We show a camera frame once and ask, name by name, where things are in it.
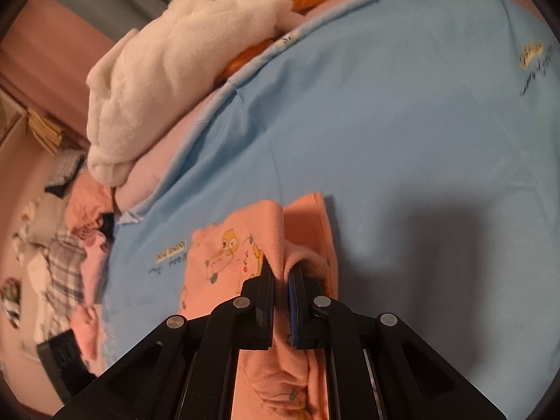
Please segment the grey striped pillow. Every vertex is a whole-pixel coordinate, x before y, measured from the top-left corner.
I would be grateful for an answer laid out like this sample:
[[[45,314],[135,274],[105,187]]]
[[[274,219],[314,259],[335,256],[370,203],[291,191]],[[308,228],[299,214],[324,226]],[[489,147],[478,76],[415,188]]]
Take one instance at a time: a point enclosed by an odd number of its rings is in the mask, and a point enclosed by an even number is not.
[[[70,184],[81,170],[86,152],[66,149],[55,156],[55,165],[50,174],[44,191],[63,198]]]

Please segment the yellow curtain tassel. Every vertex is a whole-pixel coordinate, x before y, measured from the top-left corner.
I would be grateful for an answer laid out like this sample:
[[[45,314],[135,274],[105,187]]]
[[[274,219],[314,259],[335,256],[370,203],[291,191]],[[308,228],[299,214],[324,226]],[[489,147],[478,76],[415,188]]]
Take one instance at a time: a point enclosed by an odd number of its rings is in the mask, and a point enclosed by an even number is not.
[[[55,121],[27,109],[28,130],[39,144],[51,155],[56,155],[64,141],[64,130]]]

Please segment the orange cartoon print shirt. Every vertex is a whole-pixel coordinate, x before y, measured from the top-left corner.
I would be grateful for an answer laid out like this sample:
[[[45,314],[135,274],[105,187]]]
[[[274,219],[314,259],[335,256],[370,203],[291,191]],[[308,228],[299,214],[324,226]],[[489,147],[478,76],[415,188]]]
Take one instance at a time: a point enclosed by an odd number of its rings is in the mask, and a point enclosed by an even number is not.
[[[338,262],[324,198],[306,194],[287,207],[263,200],[192,235],[178,310],[189,320],[237,297],[243,282],[270,266],[275,278],[272,347],[239,355],[234,419],[326,419],[324,354],[296,350],[288,318],[288,273],[301,265],[329,297]]]

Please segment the white plush blanket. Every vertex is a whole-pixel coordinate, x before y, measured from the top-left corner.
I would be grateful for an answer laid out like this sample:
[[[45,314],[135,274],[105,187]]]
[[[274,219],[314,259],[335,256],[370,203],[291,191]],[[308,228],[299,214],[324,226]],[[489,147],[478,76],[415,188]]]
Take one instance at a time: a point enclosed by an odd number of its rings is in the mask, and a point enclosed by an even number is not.
[[[238,54],[298,27],[292,0],[172,0],[86,77],[87,168],[118,187],[136,160],[207,96]]]

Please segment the pink curtain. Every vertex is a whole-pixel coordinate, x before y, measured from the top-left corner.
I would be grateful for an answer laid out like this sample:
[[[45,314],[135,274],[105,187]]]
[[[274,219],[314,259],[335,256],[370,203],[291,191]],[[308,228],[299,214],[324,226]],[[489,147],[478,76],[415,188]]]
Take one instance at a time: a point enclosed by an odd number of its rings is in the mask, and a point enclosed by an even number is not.
[[[86,148],[86,76],[114,41],[55,0],[28,0],[1,43],[1,87]]]

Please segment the pink quilt under sheet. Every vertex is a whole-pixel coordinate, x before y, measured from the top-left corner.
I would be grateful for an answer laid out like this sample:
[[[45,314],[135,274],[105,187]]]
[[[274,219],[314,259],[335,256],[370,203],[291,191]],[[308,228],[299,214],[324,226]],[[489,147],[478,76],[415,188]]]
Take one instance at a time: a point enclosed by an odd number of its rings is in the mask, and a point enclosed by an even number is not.
[[[348,0],[328,0],[307,12],[305,19],[316,18],[345,1]],[[217,88],[200,100],[162,139],[136,161],[127,181],[116,189],[116,204],[121,211],[133,209],[153,194],[170,169],[183,142],[193,135],[197,118],[216,100],[221,91],[221,88]]]

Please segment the light pink garment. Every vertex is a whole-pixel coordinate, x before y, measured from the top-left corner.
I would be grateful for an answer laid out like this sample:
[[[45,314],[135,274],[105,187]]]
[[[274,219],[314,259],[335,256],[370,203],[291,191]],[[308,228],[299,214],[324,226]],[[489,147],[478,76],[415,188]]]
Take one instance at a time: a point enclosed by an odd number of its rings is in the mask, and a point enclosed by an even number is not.
[[[84,304],[92,306],[97,301],[98,290],[104,278],[104,270],[112,242],[100,230],[91,230],[84,234],[84,239],[81,239],[81,246],[85,252],[85,259],[81,264]]]

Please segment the salmon crumpled garment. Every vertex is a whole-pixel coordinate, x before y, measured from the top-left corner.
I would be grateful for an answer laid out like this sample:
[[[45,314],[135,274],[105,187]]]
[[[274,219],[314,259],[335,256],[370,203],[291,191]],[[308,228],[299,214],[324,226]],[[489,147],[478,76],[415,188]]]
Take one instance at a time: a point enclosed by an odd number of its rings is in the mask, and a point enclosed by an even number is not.
[[[100,184],[84,168],[73,183],[65,211],[65,225],[73,234],[98,230],[104,223],[104,215],[114,211],[111,187]]]

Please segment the folded pink garment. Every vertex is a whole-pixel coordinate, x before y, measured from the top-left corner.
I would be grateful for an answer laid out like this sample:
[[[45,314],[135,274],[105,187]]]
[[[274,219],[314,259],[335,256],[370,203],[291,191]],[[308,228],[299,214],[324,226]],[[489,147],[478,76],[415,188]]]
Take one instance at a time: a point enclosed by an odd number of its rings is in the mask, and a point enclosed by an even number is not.
[[[106,368],[102,353],[105,334],[98,315],[97,305],[76,307],[70,327],[77,341],[82,360],[90,373],[99,376]]]

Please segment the blue floral bed sheet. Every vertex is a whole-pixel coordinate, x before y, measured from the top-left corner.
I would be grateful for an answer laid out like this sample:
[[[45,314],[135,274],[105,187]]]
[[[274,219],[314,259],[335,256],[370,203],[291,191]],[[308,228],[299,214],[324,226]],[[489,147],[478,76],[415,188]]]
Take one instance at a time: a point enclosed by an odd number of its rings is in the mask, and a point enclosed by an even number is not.
[[[559,369],[559,43],[512,0],[352,0],[240,73],[116,230],[104,356],[179,303],[192,233],[324,195],[354,311],[404,319],[509,418]]]

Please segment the plaid grey blanket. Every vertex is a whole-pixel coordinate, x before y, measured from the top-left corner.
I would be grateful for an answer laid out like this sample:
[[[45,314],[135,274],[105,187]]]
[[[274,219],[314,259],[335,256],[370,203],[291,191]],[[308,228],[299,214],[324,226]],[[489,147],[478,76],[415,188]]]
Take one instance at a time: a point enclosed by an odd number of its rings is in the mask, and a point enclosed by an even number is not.
[[[75,308],[84,301],[81,264],[85,251],[66,226],[67,201],[44,194],[29,202],[12,236],[16,259],[37,296],[33,340],[39,344],[70,328]]]

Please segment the black white plush toy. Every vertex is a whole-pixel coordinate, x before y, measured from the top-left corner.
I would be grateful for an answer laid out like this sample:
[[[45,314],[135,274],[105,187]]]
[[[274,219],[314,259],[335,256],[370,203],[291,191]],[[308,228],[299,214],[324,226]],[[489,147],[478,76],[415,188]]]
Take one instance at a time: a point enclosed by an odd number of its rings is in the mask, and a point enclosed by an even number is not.
[[[13,277],[6,278],[1,284],[1,306],[14,329],[20,327],[21,282]]]

